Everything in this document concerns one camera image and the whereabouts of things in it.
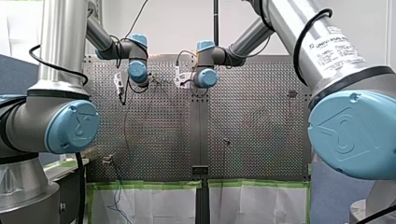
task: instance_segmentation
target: robotic arm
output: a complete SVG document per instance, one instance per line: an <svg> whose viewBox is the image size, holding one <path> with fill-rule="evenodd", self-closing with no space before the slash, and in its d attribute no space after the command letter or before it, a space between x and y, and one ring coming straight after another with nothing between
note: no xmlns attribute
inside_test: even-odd
<svg viewBox="0 0 396 224"><path fill-rule="evenodd" d="M146 37L131 35L115 43L93 13L87 17L88 4L44 1L38 81L27 96L0 97L1 224L60 223L59 186L49 183L37 157L39 152L78 153L96 136L99 115L81 74L86 36L100 58L128 59L136 85L149 83Z"/></svg>
<svg viewBox="0 0 396 224"><path fill-rule="evenodd" d="M329 9L312 0L249 0L261 16L228 49L198 44L193 83L211 88L215 65L242 66L245 55L277 32L293 56L296 75L313 92L309 137L333 169L361 179L396 177L396 84L387 66L367 63L334 26ZM148 85L147 39L132 35L114 42L96 18L87 19L87 0L46 0L37 83L26 98L0 98L0 220L23 223L35 206L57 208L59 190L48 184L38 152L79 152L99 126L98 113L83 89L85 35L105 60L128 59L129 77ZM57 209L28 222L59 223Z"/></svg>
<svg viewBox="0 0 396 224"><path fill-rule="evenodd" d="M198 44L194 84L214 86L205 85L202 78L208 69L215 64L243 65L245 60L236 55L248 55L276 31L293 57L297 76L313 92L308 133L319 156L345 175L396 178L393 70L366 62L331 23L332 11L321 10L311 0L249 2L261 18L228 49L210 41Z"/></svg>

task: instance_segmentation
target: light blue joint cap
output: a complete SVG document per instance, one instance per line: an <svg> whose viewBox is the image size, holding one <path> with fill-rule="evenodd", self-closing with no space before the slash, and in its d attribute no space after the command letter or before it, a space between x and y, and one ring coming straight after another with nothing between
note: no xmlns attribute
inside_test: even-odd
<svg viewBox="0 0 396 224"><path fill-rule="evenodd" d="M73 101L52 118L46 132L47 151L54 154L77 153L85 149L99 129L99 116L88 101Z"/></svg>
<svg viewBox="0 0 396 224"><path fill-rule="evenodd" d="M201 40L197 44L197 51L201 52L206 49L213 49L215 47L215 42L213 40Z"/></svg>
<svg viewBox="0 0 396 224"><path fill-rule="evenodd" d="M128 67L128 76L137 84L144 83L148 79L148 70L140 61L131 61Z"/></svg>
<svg viewBox="0 0 396 224"><path fill-rule="evenodd" d="M211 88L218 83L218 74L215 70L206 68L198 74L198 86L200 88Z"/></svg>
<svg viewBox="0 0 396 224"><path fill-rule="evenodd" d="M129 38L145 47L148 46L148 38L145 35L131 34Z"/></svg>
<svg viewBox="0 0 396 224"><path fill-rule="evenodd" d="M396 179L396 100L339 91L311 112L309 138L334 170L359 179Z"/></svg>

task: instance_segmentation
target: perforated metal panel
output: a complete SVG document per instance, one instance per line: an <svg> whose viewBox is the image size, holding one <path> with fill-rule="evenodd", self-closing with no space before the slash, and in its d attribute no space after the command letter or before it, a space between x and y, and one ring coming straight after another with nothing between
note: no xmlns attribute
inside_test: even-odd
<svg viewBox="0 0 396 224"><path fill-rule="evenodd" d="M92 76L89 86L101 116L99 159L88 168L89 181L115 180L118 175L192 179L193 165L208 165L209 178L306 180L309 95L289 57L260 56L241 68L223 67L218 86L204 99L167 83L174 76L175 59L151 58L148 68L162 84L130 94L122 106L113 84L119 71L114 62L87 58L85 72ZM118 174L102 164L100 159L108 155L114 155Z"/></svg>
<svg viewBox="0 0 396 224"><path fill-rule="evenodd" d="M88 167L90 182L118 179L170 180L191 178L190 92L170 82L175 57L156 57L149 71L161 78L142 94L129 91L121 105L114 75L115 62L87 58L85 72L92 77L92 100L100 113L101 126L96 137L98 160ZM114 155L113 166L101 158Z"/></svg>
<svg viewBox="0 0 396 224"><path fill-rule="evenodd" d="M209 103L209 178L304 180L307 97L289 57L222 69Z"/></svg>

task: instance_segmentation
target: black bracket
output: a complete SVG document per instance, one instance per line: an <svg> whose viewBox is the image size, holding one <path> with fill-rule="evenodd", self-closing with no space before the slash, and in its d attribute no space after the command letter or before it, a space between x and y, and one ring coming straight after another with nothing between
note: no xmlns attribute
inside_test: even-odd
<svg viewBox="0 0 396 224"><path fill-rule="evenodd" d="M208 175L209 169L207 166L194 165L194 166L192 166L192 174L193 175Z"/></svg>

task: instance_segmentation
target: white wall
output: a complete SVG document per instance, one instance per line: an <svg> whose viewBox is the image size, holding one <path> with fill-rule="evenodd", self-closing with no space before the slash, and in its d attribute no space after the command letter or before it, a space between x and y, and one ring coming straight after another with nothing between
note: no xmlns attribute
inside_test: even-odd
<svg viewBox="0 0 396 224"><path fill-rule="evenodd" d="M124 36L144 0L102 0L104 26L113 35ZM334 10L333 20L367 61L387 61L388 1L316 0ZM148 36L149 52L179 53L195 49L202 39L213 39L212 0L149 0L134 31ZM228 46L258 16L248 2L219 1L219 42ZM288 54L274 36L264 54Z"/></svg>
<svg viewBox="0 0 396 224"><path fill-rule="evenodd" d="M0 1L0 54L35 63L28 51L40 42L41 17L42 2Z"/></svg>
<svg viewBox="0 0 396 224"><path fill-rule="evenodd" d="M396 3L392 4L392 0L316 1L334 10L334 23L343 29L367 61L392 64L396 68ZM102 0L105 28L113 35L125 36L143 2ZM148 0L134 32L148 36L151 54L195 50L199 40L213 39L212 12L212 0ZM0 0L0 54L32 62L27 50L39 42L41 17L41 3ZM257 18L248 2L220 0L220 44L233 43ZM264 54L288 53L277 36L273 36Z"/></svg>

